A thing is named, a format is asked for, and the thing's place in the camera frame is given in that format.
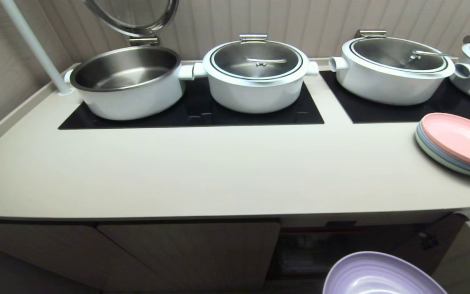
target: blue plate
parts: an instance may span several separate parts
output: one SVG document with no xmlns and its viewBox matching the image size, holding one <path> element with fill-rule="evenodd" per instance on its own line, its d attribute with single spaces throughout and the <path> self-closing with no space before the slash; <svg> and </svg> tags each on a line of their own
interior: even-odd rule
<svg viewBox="0 0 470 294">
<path fill-rule="evenodd" d="M 467 171 L 470 171 L 470 164 L 463 162 L 459 160 L 458 158 L 455 158 L 451 154 L 447 153 L 440 147 L 438 147 L 435 143 L 433 143 L 425 134 L 425 132 L 422 129 L 421 123 L 418 123 L 418 126 L 416 127 L 416 134 L 418 137 L 423 141 L 423 143 L 431 149 L 432 152 L 436 153 L 438 156 L 443 158 L 444 160 L 450 162 L 451 164 L 454 164 L 461 169 L 465 169 Z"/>
</svg>

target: purple bowl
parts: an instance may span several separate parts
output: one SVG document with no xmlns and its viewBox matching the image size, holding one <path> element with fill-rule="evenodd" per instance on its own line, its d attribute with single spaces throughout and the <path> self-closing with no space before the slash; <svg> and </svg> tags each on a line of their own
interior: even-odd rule
<svg viewBox="0 0 470 294">
<path fill-rule="evenodd" d="M 328 273 L 322 294 L 447 294 L 425 272 L 398 257 L 373 251 L 349 254 Z"/>
</svg>

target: countertop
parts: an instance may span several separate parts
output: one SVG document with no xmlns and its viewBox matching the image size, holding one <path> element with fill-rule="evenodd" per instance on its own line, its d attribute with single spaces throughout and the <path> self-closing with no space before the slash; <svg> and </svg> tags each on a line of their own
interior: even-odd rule
<svg viewBox="0 0 470 294">
<path fill-rule="evenodd" d="M 324 125 L 58 130 L 81 99 L 51 93 L 0 138 L 0 218 L 470 210 L 470 177 L 420 151 L 416 123 L 354 125 L 304 81 Z"/>
</svg>

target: induction cooktop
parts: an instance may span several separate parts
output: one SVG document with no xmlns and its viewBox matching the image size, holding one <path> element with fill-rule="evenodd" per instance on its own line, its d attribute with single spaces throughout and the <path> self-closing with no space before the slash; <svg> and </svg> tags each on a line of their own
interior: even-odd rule
<svg viewBox="0 0 470 294">
<path fill-rule="evenodd" d="M 413 106 L 393 106 L 372 102 L 344 89 L 331 71 L 320 72 L 338 102 L 353 123 L 410 123 L 418 122 L 431 112 L 446 112 L 470 119 L 470 96 L 458 90 L 446 78 L 431 99 Z"/>
<path fill-rule="evenodd" d="M 153 116 L 129 121 L 108 120 L 93 114 L 83 102 L 59 126 L 60 130 L 209 127 L 227 125 L 311 125 L 322 124 L 308 88 L 302 84 L 295 103 L 268 114 L 244 114 L 215 102 L 209 93 L 207 78 L 186 82 L 186 93 L 172 107 Z"/>
</svg>

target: white pole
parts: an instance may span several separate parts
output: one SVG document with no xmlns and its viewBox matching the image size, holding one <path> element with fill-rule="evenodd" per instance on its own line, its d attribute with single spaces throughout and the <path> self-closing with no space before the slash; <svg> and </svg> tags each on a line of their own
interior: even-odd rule
<svg viewBox="0 0 470 294">
<path fill-rule="evenodd" d="M 39 63 L 43 66 L 44 70 L 52 79 L 52 82 L 58 87 L 60 95 L 68 95 L 73 92 L 65 83 L 64 79 L 60 76 L 55 65 L 48 58 L 47 53 L 41 46 L 41 43 L 37 40 L 27 21 L 19 11 L 19 8 L 13 0 L 0 0 L 3 8 L 7 11 L 8 15 L 12 19 L 12 22 L 16 25 L 17 29 L 27 42 L 28 46 L 34 53 L 35 57 L 39 60 Z"/>
</svg>

